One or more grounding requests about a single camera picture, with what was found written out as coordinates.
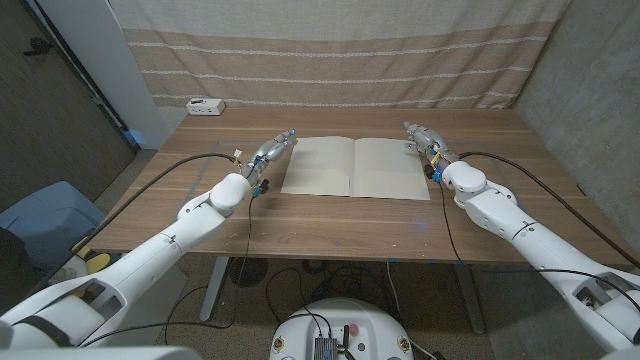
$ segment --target yellow object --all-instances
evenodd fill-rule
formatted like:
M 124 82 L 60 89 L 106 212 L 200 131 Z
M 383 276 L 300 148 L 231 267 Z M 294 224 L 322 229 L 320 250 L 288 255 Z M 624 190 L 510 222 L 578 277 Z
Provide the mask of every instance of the yellow object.
M 435 164 L 436 161 L 438 161 L 438 158 L 440 157 L 440 151 L 438 151 L 438 153 L 436 154 L 436 156 L 433 157 L 433 160 L 431 160 L 431 165 Z
M 85 264 L 87 266 L 87 272 L 89 274 L 97 273 L 98 271 L 104 269 L 109 265 L 109 261 L 111 261 L 111 256 L 109 254 L 100 254 Z

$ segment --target power cord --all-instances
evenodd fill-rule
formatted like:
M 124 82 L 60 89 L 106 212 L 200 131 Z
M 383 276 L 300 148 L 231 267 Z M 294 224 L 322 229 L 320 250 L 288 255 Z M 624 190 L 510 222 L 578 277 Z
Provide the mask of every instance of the power cord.
M 398 302 L 398 294 L 396 293 L 396 287 L 393 285 L 393 279 L 391 278 L 391 270 L 389 268 L 389 262 L 388 261 L 387 261 L 387 276 L 389 277 L 389 282 L 391 283 L 391 288 L 393 289 L 393 297 L 394 297 L 394 299 L 396 301 L 396 309 L 398 310 L 398 314 L 400 314 L 400 303 Z M 425 350 L 422 347 L 420 347 L 418 344 L 416 344 L 415 341 L 411 340 L 411 338 L 409 338 L 409 341 L 411 342 L 411 344 L 415 348 L 417 348 L 418 350 L 422 351 L 425 355 L 427 355 L 431 359 L 438 360 L 438 358 L 435 355 L 433 355 L 432 353 L 430 353 L 427 350 Z
M 267 298 L 267 305 L 269 305 L 269 310 L 271 310 L 271 314 L 273 314 L 273 317 L 276 318 L 276 321 L 278 322 L 278 325 L 281 325 L 283 323 L 283 321 L 280 321 L 280 318 L 278 317 L 278 314 L 276 314 L 275 309 L 273 308 L 273 305 L 271 305 L 271 300 L 269 299 L 269 285 L 271 285 L 271 281 L 273 281 L 273 279 L 276 278 L 276 276 L 286 272 L 286 271 L 293 271 L 296 274 L 298 274 L 298 282 L 299 282 L 299 288 L 300 288 L 300 299 L 302 300 L 302 307 L 307 311 L 307 314 L 305 314 L 305 316 L 312 316 L 313 320 L 316 322 L 316 325 L 318 326 L 318 332 L 320 334 L 320 337 L 322 337 L 322 329 L 320 328 L 320 323 L 318 322 L 318 319 L 316 319 L 317 317 L 322 318 L 326 323 L 327 326 L 329 327 L 329 338 L 331 338 L 331 325 L 329 324 L 329 321 L 327 321 L 327 319 L 325 319 L 324 317 L 318 315 L 318 314 L 314 314 L 311 311 L 309 311 L 309 309 L 307 308 L 307 301 L 304 298 L 304 294 L 302 293 L 302 274 L 300 274 L 300 271 L 298 271 L 298 269 L 295 268 L 285 268 L 282 269 L 280 271 L 278 271 L 277 273 L 271 275 L 271 277 L 269 278 L 269 281 L 267 281 L 267 286 L 265 287 L 265 297 Z
M 573 214 L 573 216 L 578 218 L 578 220 L 582 221 L 582 223 L 585 224 L 591 231 L 593 231 L 602 240 L 604 240 L 604 242 L 606 242 L 615 251 L 617 251 L 618 254 L 622 255 L 631 264 L 633 264 L 633 266 L 635 266 L 636 268 L 640 269 L 640 262 L 638 260 L 636 260 L 628 252 L 624 251 L 624 249 L 622 249 L 620 246 L 618 246 L 618 244 L 613 242 L 613 240 L 611 240 L 607 235 L 605 235 L 602 231 L 600 231 L 600 229 L 595 227 L 592 223 L 589 222 L 589 220 L 587 220 L 576 209 L 574 209 L 571 205 L 569 205 L 569 203 L 567 203 L 560 195 L 558 195 L 555 191 L 551 190 L 551 188 L 549 188 L 545 183 L 543 183 L 540 179 L 538 179 L 535 175 L 533 175 L 527 169 L 525 169 L 521 165 L 519 165 L 519 164 L 517 164 L 517 163 L 515 163 L 515 162 L 513 162 L 513 161 L 511 161 L 509 159 L 503 158 L 502 156 L 498 156 L 498 155 L 494 155 L 494 154 L 491 154 L 491 153 L 488 153 L 488 152 L 482 152 L 482 151 L 465 152 L 465 153 L 462 153 L 462 154 L 458 155 L 458 158 L 464 159 L 464 158 L 466 158 L 468 156 L 472 156 L 472 155 L 480 155 L 480 156 L 485 156 L 485 157 L 488 157 L 488 158 L 496 159 L 496 160 L 502 161 L 502 162 L 504 162 L 506 164 L 509 164 L 509 165 L 515 167 L 516 169 L 522 171 L 531 180 L 535 181 L 536 184 L 540 185 L 541 188 L 543 188 L 546 192 L 548 192 L 551 196 L 553 196 L 554 199 L 558 200 L 558 202 L 560 204 L 562 204 L 562 206 L 564 206 L 567 210 L 569 210 L 569 212 L 571 214 Z
M 189 295 L 195 293 L 198 290 L 207 289 L 207 288 L 208 288 L 207 285 L 199 286 L 199 287 L 189 291 L 188 293 L 186 293 L 183 297 L 181 297 L 180 300 L 178 300 L 176 302 L 176 304 L 173 305 L 173 308 L 171 309 L 171 312 L 169 313 L 169 317 L 167 318 L 167 322 L 171 322 L 171 318 L 173 317 L 173 313 L 176 311 L 176 308 L 178 308 L 180 303 L 182 303 L 182 301 L 184 301 L 184 299 L 186 299 Z M 165 345 L 169 345 L 169 341 L 167 340 L 167 332 L 168 332 L 168 330 L 169 330 L 169 328 L 165 326 L 165 328 L 164 328 L 164 344 Z
M 249 245 L 251 243 L 251 205 L 253 204 L 253 200 L 255 199 L 255 197 L 252 197 L 251 200 L 249 201 L 249 236 L 247 238 L 247 247 L 245 248 L 244 251 L 244 259 L 242 260 L 242 266 L 240 267 L 240 273 L 238 274 L 238 281 L 237 283 L 240 284 L 240 281 L 242 280 L 242 272 L 244 271 L 244 265 L 245 262 L 247 261 L 247 256 L 249 254 Z M 158 326 L 170 326 L 170 325 L 193 325 L 193 326 L 203 326 L 203 327 L 208 327 L 211 329 L 216 329 L 216 330 L 225 330 L 230 328 L 231 326 L 233 326 L 233 324 L 235 323 L 236 320 L 236 315 L 238 313 L 238 299 L 240 296 L 240 286 L 236 287 L 236 291 L 235 291 L 235 295 L 234 295 L 234 308 L 233 308 L 233 315 L 231 317 L 231 321 L 229 322 L 229 324 L 227 325 L 212 325 L 212 324 L 208 324 L 205 322 L 196 322 L 196 321 L 170 321 L 171 320 L 171 316 L 173 315 L 173 312 L 176 310 L 176 308 L 178 307 L 178 305 L 190 294 L 194 293 L 196 290 L 200 290 L 200 289 L 204 289 L 206 288 L 206 286 L 200 286 L 198 288 L 195 288 L 193 290 L 191 290 L 190 292 L 188 292 L 187 294 L 185 294 L 174 306 L 173 309 L 171 310 L 171 313 L 169 314 L 169 318 L 167 319 L 167 322 L 163 322 L 163 323 L 155 323 L 155 324 L 148 324 L 148 325 L 140 325 L 140 326 L 132 326 L 132 327 L 128 327 L 128 328 L 124 328 L 124 329 L 119 329 L 116 331 L 112 331 L 103 335 L 100 335 L 98 337 L 96 337 L 95 339 L 92 339 L 91 341 L 88 341 L 82 345 L 80 345 L 79 347 L 84 348 L 87 347 L 97 341 L 100 341 L 106 337 L 112 336 L 112 335 L 116 335 L 116 334 L 120 334 L 122 332 L 126 332 L 126 331 L 133 331 L 133 330 L 140 330 L 140 329 L 148 329 L 151 327 L 158 327 Z M 165 344 L 167 344 L 167 331 L 165 329 L 164 332 L 164 341 Z
M 173 326 L 173 325 L 192 325 L 192 326 L 201 326 L 201 327 L 206 327 L 206 328 L 210 328 L 210 329 L 216 329 L 216 330 L 223 330 L 223 329 L 227 329 L 224 326 L 217 326 L 217 325 L 212 325 L 212 324 L 207 324 L 205 322 L 197 322 L 197 321 L 167 321 L 167 322 L 162 322 L 162 323 L 155 323 L 155 324 L 147 324 L 147 325 L 140 325 L 140 326 L 132 326 L 132 327 L 128 327 L 128 328 L 124 328 L 124 329 L 119 329 L 119 330 L 115 330 L 112 332 L 108 332 L 106 334 L 100 335 L 95 339 L 92 339 L 91 341 L 88 341 L 80 346 L 78 346 L 79 348 L 86 348 L 87 346 L 98 342 L 106 337 L 109 336 L 113 336 L 116 334 L 120 334 L 123 332 L 127 332 L 127 331 L 132 331 L 132 330 L 142 330 L 142 329 L 148 329 L 148 328 L 152 328 L 152 327 L 158 327 L 158 326 Z
M 106 220 L 104 220 L 100 225 L 98 225 L 98 227 L 93 231 L 93 233 L 91 233 L 91 235 L 87 236 L 82 241 L 80 241 L 75 246 L 75 249 L 72 250 L 71 253 L 65 258 L 65 260 L 62 261 L 54 269 L 49 271 L 47 273 L 47 275 L 45 275 L 45 277 L 43 277 L 31 289 L 31 291 L 29 292 L 29 294 L 27 294 L 27 296 L 25 298 L 28 298 L 29 296 L 35 294 L 36 292 L 44 289 L 47 286 L 48 281 L 51 280 L 51 278 L 58 271 L 60 271 L 60 269 L 62 269 L 64 267 L 64 265 L 67 262 L 69 262 L 69 260 L 73 259 L 73 257 L 76 256 L 80 250 L 82 250 L 91 240 L 93 240 L 93 238 L 96 237 L 96 235 L 98 235 L 102 230 L 104 230 L 104 228 L 106 228 L 118 215 L 120 215 L 120 213 L 122 213 L 124 211 L 124 209 L 126 209 L 129 205 L 131 205 L 131 203 L 135 199 L 137 199 L 138 196 L 140 196 L 143 192 L 145 192 L 145 190 L 147 190 L 151 185 L 155 184 L 158 180 L 162 179 L 165 175 L 170 173 L 172 170 L 174 170 L 178 166 L 180 166 L 180 165 L 182 165 L 184 163 L 187 163 L 189 161 L 192 161 L 192 160 L 201 159 L 201 158 L 207 158 L 207 157 L 221 157 L 221 158 L 225 158 L 225 159 L 231 161 L 234 164 L 236 162 L 236 159 L 233 156 L 229 156 L 229 155 L 226 155 L 226 154 L 219 154 L 219 153 L 207 153 L 207 154 L 199 154 L 199 155 L 189 156 L 189 157 L 184 158 L 184 159 L 178 161 L 177 163 L 171 165 L 165 171 L 163 171 L 160 174 L 158 174 L 156 177 L 154 177 L 148 183 L 146 183 L 143 187 L 141 187 L 138 191 L 136 191 L 136 193 L 133 194 L 127 201 L 125 201 L 125 203 L 122 204 L 116 211 L 114 211 L 113 214 L 111 214 Z
M 396 310 L 398 310 L 398 315 L 400 314 L 400 303 L 398 302 L 398 294 L 396 293 L 396 287 L 393 285 L 393 280 L 391 279 L 391 269 L 389 268 L 389 262 L 387 261 L 387 276 L 389 277 L 389 283 L 391 284 L 391 290 L 393 290 L 393 298 L 396 301 Z
M 438 185 L 440 185 L 440 192 L 442 193 L 442 211 L 444 212 L 444 219 L 445 219 L 445 222 L 447 224 L 447 232 L 449 233 L 449 240 L 451 241 L 451 246 L 453 247 L 453 252 L 456 254 L 456 258 L 458 258 L 458 261 L 460 262 L 460 264 L 464 265 L 468 269 L 471 269 L 470 265 L 468 265 L 467 263 L 462 261 L 462 259 L 458 255 L 458 251 L 456 250 L 456 245 L 453 242 L 453 237 L 451 236 L 451 228 L 449 227 L 449 221 L 447 220 L 447 210 L 446 210 L 445 205 L 444 205 L 444 191 L 442 189 L 442 184 L 438 183 Z M 484 273 L 528 273 L 528 272 L 543 273 L 543 272 L 555 272 L 555 273 L 569 273 L 569 274 L 587 276 L 587 277 L 602 281 L 603 283 L 609 285 L 612 289 L 615 289 L 616 291 L 618 291 L 622 296 L 627 298 L 627 300 L 629 300 L 636 309 L 638 309 L 638 312 L 640 312 L 640 305 L 638 305 L 638 303 L 631 296 L 629 296 L 624 290 L 622 290 L 620 287 L 618 287 L 617 285 L 613 284 L 609 280 L 607 280 L 605 278 L 602 278 L 600 276 L 593 275 L 593 274 L 589 274 L 589 273 L 585 273 L 585 272 L 581 272 L 581 271 L 565 270 L 565 269 L 479 270 L 479 271 L 480 272 L 484 272 Z

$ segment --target wooden table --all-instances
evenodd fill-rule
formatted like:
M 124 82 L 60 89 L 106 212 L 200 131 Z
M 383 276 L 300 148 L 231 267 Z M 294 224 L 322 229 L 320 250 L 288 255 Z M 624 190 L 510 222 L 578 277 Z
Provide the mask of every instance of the wooden table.
M 616 243 L 634 254 L 610 223 L 576 186 L 553 156 L 511 110 L 405 109 L 227 109 L 222 116 L 187 116 L 136 179 L 123 199 L 159 172 L 189 155 L 233 154 L 241 160 L 264 141 L 290 128 L 298 137 L 339 135 L 350 138 L 405 139 L 404 121 L 438 131 L 457 152 L 489 151 L 521 164 L 590 219 Z M 251 257 L 337 260 L 454 262 L 437 184 L 428 182 L 430 201 L 281 194 L 291 152 L 263 173 L 271 189 L 254 201 Z M 488 179 L 509 187 L 533 218 L 594 260 L 627 262 L 573 217 L 533 181 L 510 166 L 479 157 L 465 159 Z M 211 189 L 236 169 L 225 159 L 182 165 L 158 181 L 92 243 L 99 251 L 126 252 L 169 225 L 189 198 Z M 473 264 L 523 263 L 505 241 L 469 220 L 445 192 L 451 233 L 460 257 Z M 215 238 L 195 252 L 242 256 L 247 241 L 248 201 L 241 204 Z

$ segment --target gray wall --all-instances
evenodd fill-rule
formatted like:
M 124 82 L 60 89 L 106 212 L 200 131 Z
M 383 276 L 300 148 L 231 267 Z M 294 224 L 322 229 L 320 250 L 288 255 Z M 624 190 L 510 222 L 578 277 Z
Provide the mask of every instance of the gray wall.
M 637 251 L 639 103 L 639 2 L 574 0 L 513 106 Z

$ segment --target table leg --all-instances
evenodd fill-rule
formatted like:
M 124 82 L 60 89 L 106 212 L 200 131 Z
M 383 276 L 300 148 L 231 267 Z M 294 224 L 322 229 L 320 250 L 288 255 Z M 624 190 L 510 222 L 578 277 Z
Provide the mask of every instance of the table leg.
M 200 320 L 206 321 L 211 317 L 213 312 L 213 305 L 216 303 L 218 293 L 220 292 L 220 286 L 224 280 L 224 273 L 227 271 L 227 264 L 229 258 L 226 256 L 218 256 L 216 263 L 213 265 L 213 271 L 211 272 L 211 279 L 209 279 L 209 287 L 207 288 L 207 294 L 202 302 L 202 309 L 200 310 Z
M 469 314 L 469 320 L 471 321 L 471 329 L 476 334 L 484 334 L 486 327 L 484 325 L 484 319 L 482 318 L 482 311 L 480 310 L 480 302 L 478 301 L 478 294 L 476 292 L 475 285 L 473 284 L 473 277 L 471 275 L 471 269 L 468 266 L 456 264 L 453 268 L 462 290 L 462 297 L 464 303 L 467 306 L 467 312 Z

